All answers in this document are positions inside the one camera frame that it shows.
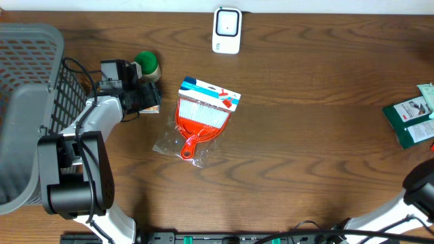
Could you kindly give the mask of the orange snack box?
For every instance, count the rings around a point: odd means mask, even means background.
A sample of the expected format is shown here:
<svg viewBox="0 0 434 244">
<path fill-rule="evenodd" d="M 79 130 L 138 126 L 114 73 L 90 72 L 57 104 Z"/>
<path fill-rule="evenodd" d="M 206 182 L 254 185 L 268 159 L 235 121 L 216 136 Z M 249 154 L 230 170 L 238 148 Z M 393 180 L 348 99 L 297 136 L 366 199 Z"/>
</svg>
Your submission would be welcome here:
<svg viewBox="0 0 434 244">
<path fill-rule="evenodd" d="M 139 113 L 140 114 L 158 114 L 160 113 L 160 105 L 155 105 L 143 110 L 140 110 Z"/>
</svg>

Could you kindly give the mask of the green lid white jar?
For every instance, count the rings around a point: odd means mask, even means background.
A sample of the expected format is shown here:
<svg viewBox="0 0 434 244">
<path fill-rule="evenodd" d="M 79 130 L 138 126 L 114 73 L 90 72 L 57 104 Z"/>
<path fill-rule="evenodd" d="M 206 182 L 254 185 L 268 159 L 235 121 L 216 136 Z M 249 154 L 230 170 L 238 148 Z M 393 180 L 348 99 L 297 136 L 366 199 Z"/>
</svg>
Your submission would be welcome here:
<svg viewBox="0 0 434 244">
<path fill-rule="evenodd" d="M 134 59 L 141 66 L 145 81 L 157 82 L 161 78 L 161 69 L 153 52 L 140 52 Z"/>
</svg>

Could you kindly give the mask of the red dustpan brush package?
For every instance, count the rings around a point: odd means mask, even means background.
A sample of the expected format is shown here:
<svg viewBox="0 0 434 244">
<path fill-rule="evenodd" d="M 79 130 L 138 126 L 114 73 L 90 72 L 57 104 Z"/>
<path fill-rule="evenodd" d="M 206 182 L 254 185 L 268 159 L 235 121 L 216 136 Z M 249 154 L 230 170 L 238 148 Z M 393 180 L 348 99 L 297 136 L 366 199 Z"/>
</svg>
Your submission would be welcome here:
<svg viewBox="0 0 434 244">
<path fill-rule="evenodd" d="M 186 76 L 153 150 L 203 168 L 240 99 L 235 91 Z"/>
</svg>

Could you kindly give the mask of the green grip gloves package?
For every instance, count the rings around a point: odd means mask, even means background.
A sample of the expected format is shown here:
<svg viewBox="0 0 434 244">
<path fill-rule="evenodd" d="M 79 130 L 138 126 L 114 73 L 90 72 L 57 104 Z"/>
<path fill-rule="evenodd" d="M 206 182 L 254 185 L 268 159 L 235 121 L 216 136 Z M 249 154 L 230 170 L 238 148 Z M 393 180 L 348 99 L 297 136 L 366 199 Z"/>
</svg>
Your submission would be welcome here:
<svg viewBox="0 0 434 244">
<path fill-rule="evenodd" d="M 433 139 L 433 111 L 423 96 L 382 108 L 402 148 Z"/>
</svg>

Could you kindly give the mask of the pale green wipes packet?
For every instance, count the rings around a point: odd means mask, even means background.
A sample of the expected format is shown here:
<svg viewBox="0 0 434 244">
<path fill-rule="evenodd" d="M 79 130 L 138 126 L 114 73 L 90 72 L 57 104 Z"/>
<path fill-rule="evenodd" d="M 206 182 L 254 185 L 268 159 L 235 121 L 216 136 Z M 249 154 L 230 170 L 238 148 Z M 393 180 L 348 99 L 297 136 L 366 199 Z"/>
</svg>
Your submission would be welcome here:
<svg viewBox="0 0 434 244">
<path fill-rule="evenodd" d="M 428 107 L 431 109 L 432 113 L 429 115 L 430 119 L 434 119 L 434 86 L 432 83 L 417 85 L 422 96 L 427 102 Z"/>
</svg>

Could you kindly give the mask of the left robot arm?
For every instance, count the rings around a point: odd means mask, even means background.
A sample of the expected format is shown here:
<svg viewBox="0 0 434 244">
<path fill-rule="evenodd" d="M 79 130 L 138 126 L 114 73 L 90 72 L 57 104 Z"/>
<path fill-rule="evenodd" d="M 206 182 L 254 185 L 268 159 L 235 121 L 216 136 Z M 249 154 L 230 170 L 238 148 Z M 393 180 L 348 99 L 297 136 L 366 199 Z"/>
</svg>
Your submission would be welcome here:
<svg viewBox="0 0 434 244">
<path fill-rule="evenodd" d="M 154 83 L 140 83 L 141 66 L 103 60 L 85 108 L 65 129 L 37 143 L 44 210 L 88 227 L 103 243 L 148 243 L 137 222 L 115 203 L 105 142 L 125 116 L 159 105 Z"/>
</svg>

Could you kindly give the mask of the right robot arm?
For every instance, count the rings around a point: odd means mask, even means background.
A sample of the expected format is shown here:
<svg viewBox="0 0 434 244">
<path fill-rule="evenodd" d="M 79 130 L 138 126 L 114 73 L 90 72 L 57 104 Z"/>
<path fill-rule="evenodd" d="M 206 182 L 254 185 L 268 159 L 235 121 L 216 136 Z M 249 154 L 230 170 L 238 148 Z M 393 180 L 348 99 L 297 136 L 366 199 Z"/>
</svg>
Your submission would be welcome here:
<svg viewBox="0 0 434 244">
<path fill-rule="evenodd" d="M 417 165 L 404 179 L 403 190 L 371 213 L 349 219 L 345 230 L 402 234 L 433 225 L 433 160 Z"/>
</svg>

